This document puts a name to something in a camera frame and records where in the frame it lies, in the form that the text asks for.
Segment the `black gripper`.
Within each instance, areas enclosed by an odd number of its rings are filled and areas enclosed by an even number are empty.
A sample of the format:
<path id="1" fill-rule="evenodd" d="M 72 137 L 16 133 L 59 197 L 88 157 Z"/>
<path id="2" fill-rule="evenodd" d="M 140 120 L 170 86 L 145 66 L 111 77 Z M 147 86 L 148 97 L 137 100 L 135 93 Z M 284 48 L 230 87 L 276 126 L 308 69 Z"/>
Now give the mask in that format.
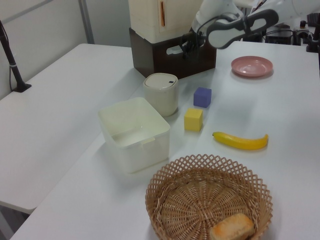
<path id="1" fill-rule="evenodd" d="M 197 59 L 199 57 L 199 43 L 198 35 L 194 31 L 189 31 L 184 34 L 180 40 L 182 58 L 187 59 L 189 57 L 190 48 L 192 48 L 190 56 Z"/>

